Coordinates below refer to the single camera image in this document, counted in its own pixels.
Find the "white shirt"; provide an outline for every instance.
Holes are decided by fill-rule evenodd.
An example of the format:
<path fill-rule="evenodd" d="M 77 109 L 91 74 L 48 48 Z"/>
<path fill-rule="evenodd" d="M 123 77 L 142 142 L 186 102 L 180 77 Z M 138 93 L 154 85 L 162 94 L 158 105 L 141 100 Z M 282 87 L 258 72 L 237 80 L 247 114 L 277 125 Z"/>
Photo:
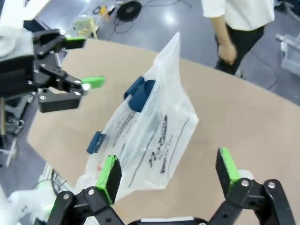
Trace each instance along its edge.
<path fill-rule="evenodd" d="M 274 20 L 274 0 L 202 0 L 205 17 L 225 15 L 234 30 L 255 30 Z"/>

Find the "cable coil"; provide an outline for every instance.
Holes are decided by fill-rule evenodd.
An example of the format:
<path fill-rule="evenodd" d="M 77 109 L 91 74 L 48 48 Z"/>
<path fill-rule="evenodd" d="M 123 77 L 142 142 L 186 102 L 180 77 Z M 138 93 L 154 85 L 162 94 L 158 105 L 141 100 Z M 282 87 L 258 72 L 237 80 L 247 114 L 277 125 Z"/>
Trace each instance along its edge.
<path fill-rule="evenodd" d="M 140 14 L 142 5 L 138 1 L 129 1 L 120 6 L 117 11 L 117 17 L 123 22 L 135 20 Z"/>

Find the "black pants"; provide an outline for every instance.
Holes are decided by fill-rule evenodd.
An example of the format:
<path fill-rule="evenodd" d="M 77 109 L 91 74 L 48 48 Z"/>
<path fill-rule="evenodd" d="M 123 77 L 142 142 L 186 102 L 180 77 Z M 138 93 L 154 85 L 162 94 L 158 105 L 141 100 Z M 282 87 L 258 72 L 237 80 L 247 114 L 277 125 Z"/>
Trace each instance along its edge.
<path fill-rule="evenodd" d="M 255 43 L 263 36 L 264 27 L 260 27 L 252 31 L 233 30 L 227 26 L 228 34 L 232 43 L 237 49 L 237 58 L 232 65 L 227 64 L 221 58 L 218 59 L 215 69 L 234 75 L 238 70 L 240 63 L 244 56 L 251 50 Z"/>

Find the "beige tabletop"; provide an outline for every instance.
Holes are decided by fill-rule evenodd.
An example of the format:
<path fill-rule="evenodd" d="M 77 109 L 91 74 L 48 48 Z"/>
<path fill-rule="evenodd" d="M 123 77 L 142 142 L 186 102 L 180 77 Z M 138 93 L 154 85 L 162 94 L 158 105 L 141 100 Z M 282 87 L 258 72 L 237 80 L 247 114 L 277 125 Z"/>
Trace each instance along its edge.
<path fill-rule="evenodd" d="M 82 99 L 79 109 L 37 113 L 28 141 L 58 173 L 75 184 L 84 173 L 86 152 L 122 102 L 124 91 L 151 67 L 155 52 L 89 40 L 63 62 L 69 74 L 104 75 L 105 85 Z M 239 169 L 263 183 L 278 179 L 296 221 L 300 220 L 300 108 L 247 81 L 181 60 L 180 74 L 199 124 L 175 175 L 165 190 L 140 191 L 115 205 L 130 222 L 142 217 L 194 215 L 207 220 L 224 200 L 215 161 L 218 147 L 228 147 Z M 237 224 L 258 224 L 243 212 Z"/>

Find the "plastic bag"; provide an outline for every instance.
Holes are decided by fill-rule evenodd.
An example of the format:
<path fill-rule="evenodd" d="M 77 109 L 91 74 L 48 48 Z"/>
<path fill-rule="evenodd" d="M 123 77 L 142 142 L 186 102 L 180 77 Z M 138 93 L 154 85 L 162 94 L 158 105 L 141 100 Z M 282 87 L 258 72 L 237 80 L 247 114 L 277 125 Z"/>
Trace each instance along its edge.
<path fill-rule="evenodd" d="M 117 199 L 134 190 L 167 186 L 198 123 L 180 83 L 179 61 L 177 33 L 144 75 L 145 84 L 152 81 L 154 86 L 141 112 L 130 107 L 131 95 L 119 106 L 102 131 L 106 137 L 90 156 L 78 190 L 96 184 L 108 155 L 117 155 L 122 168 Z"/>

